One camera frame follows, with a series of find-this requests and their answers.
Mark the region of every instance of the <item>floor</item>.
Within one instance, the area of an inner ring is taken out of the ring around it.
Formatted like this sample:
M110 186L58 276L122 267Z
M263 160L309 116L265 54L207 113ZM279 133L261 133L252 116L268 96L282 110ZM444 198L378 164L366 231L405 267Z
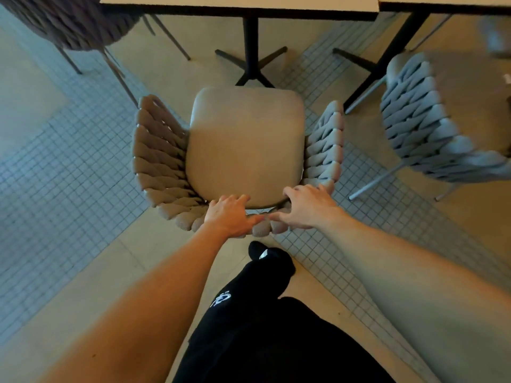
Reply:
M262 20L262 56L283 45L290 47L264 73L278 87L303 96L310 127L330 100L342 99L363 77L356 67L333 57L331 48L377 58L402 19L382 14L375 23ZM474 19L453 19L444 28L447 39L433 37L428 45L449 45L448 39L456 39L450 32L459 32L460 24L469 29ZM192 62L160 32L151 37L143 24L112 46L112 52L135 95L158 94L185 124L197 91L232 84L241 76L240 70L214 56L215 48L242 55L241 22L197 17L163 21ZM101 58L72 54L85 71L78 76L51 45L4 10L0 26L68 99L51 118L40 115L41 131L32 132L28 143L0 161L0 186L7 194L0 199L5 211L0 223L6 226L0 234L9 242L0 254L0 344L6 344L0 370L11 381L30 381L189 233L161 220L154 210L145 210L129 169L134 108ZM477 42L475 32L472 42ZM485 184L488 187L481 191L467 186L437 205L431 202L437 187L421 186L424 180L405 172L348 203L346 197L355 187L392 162L378 127L378 99L375 93L348 116L343 175L335 200L365 223L429 247L510 290L511 213L490 207L485 196L489 191L503 199L500 196L511 189L507 183ZM486 208L478 207L481 203ZM500 205L505 209L507 204ZM471 218L464 215L473 209L476 223L468 223ZM396 381L436 380L367 296L342 253L321 234L295 230L275 239L266 241L282 245L301 264L289 293L360 341ZM247 260L248 241L234 240L222 249L196 320Z

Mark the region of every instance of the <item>black pants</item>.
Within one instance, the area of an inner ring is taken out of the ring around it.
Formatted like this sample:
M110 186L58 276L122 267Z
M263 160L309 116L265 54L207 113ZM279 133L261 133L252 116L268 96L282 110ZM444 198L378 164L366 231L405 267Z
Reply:
M174 382L331 380L355 366L356 380L393 381L339 328L295 298L278 298L295 268L287 253L272 250L217 294L190 337Z

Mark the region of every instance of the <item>finger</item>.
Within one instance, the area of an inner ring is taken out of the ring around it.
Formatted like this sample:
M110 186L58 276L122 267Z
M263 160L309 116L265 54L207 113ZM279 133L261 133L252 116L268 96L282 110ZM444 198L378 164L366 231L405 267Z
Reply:
M248 224L252 228L253 226L255 226L255 225L259 224L260 222L262 222L265 219L265 217L266 217L265 215L259 215L259 214L249 216L247 218Z
M247 202L250 200L250 195L247 195L247 194L243 194L240 196L240 198L238 199L238 202L245 205L247 204Z
M268 214L268 219L273 220L275 222L284 222L287 223L289 220L289 213L286 212L272 212Z
M291 187L284 188L284 195L286 195L289 199L291 199L291 201L293 201L296 193L297 193L297 190L295 188L291 188Z

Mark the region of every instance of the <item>brown woven chair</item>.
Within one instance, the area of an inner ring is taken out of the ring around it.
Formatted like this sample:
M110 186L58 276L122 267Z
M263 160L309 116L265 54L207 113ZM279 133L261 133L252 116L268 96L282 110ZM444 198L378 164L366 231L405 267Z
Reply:
M99 51L137 106L137 99L106 47L123 38L143 17L142 13L106 14L101 9L100 0L0 0L0 3L37 35L51 41L78 74L82 72L64 50ZM188 54L162 22L155 15L151 17L189 60ZM145 23L154 34L147 19Z
M244 120L237 120L237 109ZM291 91L204 89L195 100L191 122L189 130L182 128L158 97L145 96L133 137L133 170L141 190L152 207L183 230L197 231L208 202L220 194L248 193L249 209L289 212L284 186L322 183L332 193L339 180L344 121L338 102L327 107L306 137L303 102ZM287 229L282 222L265 220L252 235Z

